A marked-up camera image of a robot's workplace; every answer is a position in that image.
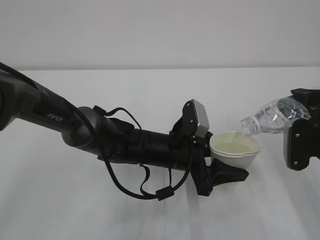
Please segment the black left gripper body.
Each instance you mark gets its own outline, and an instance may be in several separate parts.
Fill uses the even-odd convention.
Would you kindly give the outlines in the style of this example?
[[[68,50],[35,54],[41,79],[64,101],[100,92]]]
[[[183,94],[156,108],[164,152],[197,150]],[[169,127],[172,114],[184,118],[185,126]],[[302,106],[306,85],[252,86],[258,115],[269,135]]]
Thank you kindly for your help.
[[[191,175],[196,193],[199,196],[210,195],[213,187],[209,181],[205,158],[210,156],[209,140],[213,134],[207,131],[204,137],[199,137],[171,130],[169,136],[172,168],[184,171],[181,180],[172,187],[172,191],[178,190]]]

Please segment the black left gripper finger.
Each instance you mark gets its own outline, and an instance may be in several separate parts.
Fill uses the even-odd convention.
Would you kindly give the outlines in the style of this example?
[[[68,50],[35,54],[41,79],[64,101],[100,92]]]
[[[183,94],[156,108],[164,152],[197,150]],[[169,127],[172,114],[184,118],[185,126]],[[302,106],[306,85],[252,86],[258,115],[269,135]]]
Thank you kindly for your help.
[[[225,164],[218,159],[206,166],[208,185],[214,188],[219,185],[244,182],[249,176],[245,169]]]

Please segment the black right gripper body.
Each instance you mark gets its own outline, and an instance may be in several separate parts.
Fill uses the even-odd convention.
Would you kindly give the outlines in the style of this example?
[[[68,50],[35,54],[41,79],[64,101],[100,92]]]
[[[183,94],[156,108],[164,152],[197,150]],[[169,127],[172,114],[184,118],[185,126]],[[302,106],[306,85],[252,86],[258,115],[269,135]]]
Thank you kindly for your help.
[[[291,127],[295,148],[302,158],[320,157],[320,91],[297,88],[291,90],[292,97],[308,111],[309,119],[296,120]]]

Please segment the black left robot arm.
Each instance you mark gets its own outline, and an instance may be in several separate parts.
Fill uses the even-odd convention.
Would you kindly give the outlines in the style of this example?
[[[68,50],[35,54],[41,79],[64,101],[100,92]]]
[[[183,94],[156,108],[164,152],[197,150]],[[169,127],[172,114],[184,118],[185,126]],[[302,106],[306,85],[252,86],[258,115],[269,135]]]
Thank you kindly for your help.
[[[215,186],[243,182],[248,172],[214,159],[211,155],[209,122],[204,106],[191,99],[185,103],[180,119],[168,134],[142,129],[137,120],[115,118],[117,107],[106,111],[99,106],[76,107],[21,72],[0,66],[0,127],[21,119],[61,133],[70,147],[96,155],[103,161],[115,186],[126,195],[140,200],[164,200],[173,196],[188,176],[197,194],[209,196]],[[112,164],[139,165],[150,178],[150,166],[180,170],[177,184],[149,193],[134,193],[122,186]]]

